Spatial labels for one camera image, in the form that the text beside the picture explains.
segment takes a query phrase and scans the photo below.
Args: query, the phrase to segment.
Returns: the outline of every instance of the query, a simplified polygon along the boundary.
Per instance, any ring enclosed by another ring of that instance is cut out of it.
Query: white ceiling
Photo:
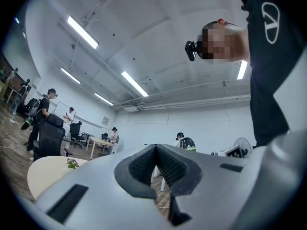
[[[81,88],[118,104],[141,96],[121,76],[123,71],[149,95],[236,79],[239,62],[218,66],[199,58],[190,62],[184,45],[188,40],[195,41],[205,24],[219,18],[246,25],[246,14],[237,1],[102,0],[85,26],[99,46],[93,49],[80,39],[72,49],[71,44],[79,37],[67,24],[68,16],[83,24],[81,18],[88,18],[98,1],[45,0],[41,24],[26,25],[43,31],[41,40],[48,42],[43,50],[52,59],[52,67],[67,69],[81,81]],[[248,81],[236,89],[233,95],[249,93]],[[210,91],[210,97],[229,93],[222,85]]]

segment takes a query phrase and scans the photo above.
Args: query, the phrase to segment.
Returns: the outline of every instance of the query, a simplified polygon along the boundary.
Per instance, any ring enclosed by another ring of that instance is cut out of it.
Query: ear
[[[221,25],[227,25],[227,21],[224,19],[218,19],[217,22]]]

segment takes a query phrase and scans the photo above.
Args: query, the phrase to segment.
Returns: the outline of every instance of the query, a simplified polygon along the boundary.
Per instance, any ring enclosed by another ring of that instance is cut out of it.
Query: wooden floor
[[[0,146],[2,146],[0,148],[1,167],[13,191],[34,202],[27,183],[27,172],[33,162],[33,160],[31,160],[33,155],[26,151],[26,146],[24,145],[24,143],[28,141],[31,129],[22,131],[20,127],[24,123],[24,120],[17,116],[15,118],[16,123],[12,123],[9,120],[11,117],[9,105],[0,101],[0,123],[2,124],[0,126]],[[92,151],[91,144],[88,152],[86,152],[85,149],[85,145],[83,145],[83,149],[80,149],[78,146],[74,148],[72,144],[70,145],[70,151],[73,153],[72,157],[90,160]],[[101,156],[106,156],[106,151],[102,153],[101,149],[95,147],[93,159]],[[165,185],[164,191],[161,192],[161,182],[161,176],[154,178],[152,188],[156,191],[157,208],[161,211],[163,216],[167,217],[170,204],[169,187]]]

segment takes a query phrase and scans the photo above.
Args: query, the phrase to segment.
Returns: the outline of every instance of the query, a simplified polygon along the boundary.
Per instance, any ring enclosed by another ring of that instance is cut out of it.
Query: ceiling light
[[[81,37],[85,39],[94,49],[97,48],[98,43],[92,38],[91,35],[88,34],[86,30],[82,26],[79,25],[78,22],[75,21],[71,16],[68,17],[67,23],[72,26],[73,29],[76,30],[77,33],[80,34]]]
[[[99,97],[101,100],[105,101],[106,103],[113,105],[111,102],[107,101],[104,97],[101,97],[99,94],[95,93],[95,95]]]
[[[122,75],[125,79],[129,81],[129,83],[133,85],[134,88],[136,88],[142,94],[142,96],[148,96],[148,94],[141,88],[140,85],[137,84],[137,82],[127,72],[122,72]]]
[[[66,75],[68,75],[70,78],[75,80],[78,84],[80,84],[80,81],[77,80],[75,77],[73,77],[71,74],[69,74],[64,68],[61,69]]]
[[[241,61],[240,71],[239,71],[238,77],[236,79],[242,79],[244,77],[244,73],[245,73],[247,65],[248,65],[248,63],[246,61],[244,61],[244,60]]]

